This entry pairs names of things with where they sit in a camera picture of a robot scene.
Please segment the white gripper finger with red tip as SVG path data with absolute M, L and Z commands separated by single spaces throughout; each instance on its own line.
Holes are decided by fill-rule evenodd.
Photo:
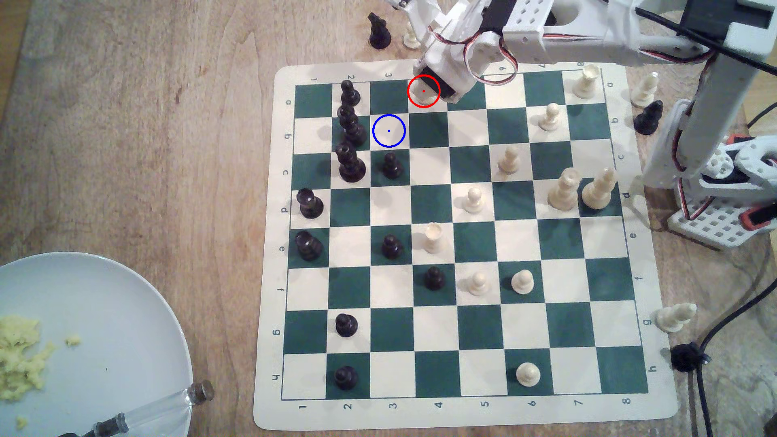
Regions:
M 421 75 L 420 80 L 427 86 L 448 86 L 422 57 L 416 59 L 416 75 Z
M 465 67 L 438 66 L 437 76 L 442 88 L 441 98 L 445 102 L 458 102 L 469 92 L 469 73 Z

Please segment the white printed gripper body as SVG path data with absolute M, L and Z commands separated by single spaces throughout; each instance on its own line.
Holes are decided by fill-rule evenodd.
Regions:
M 438 66 L 460 65 L 469 73 L 469 91 L 475 84 L 501 86 L 511 83 L 518 74 L 518 62 L 507 49 L 503 29 L 515 7 L 514 3 L 456 3 L 443 13 L 437 3 L 424 16 L 423 59 L 437 72 Z M 486 78 L 493 63 L 511 65 L 509 75 Z

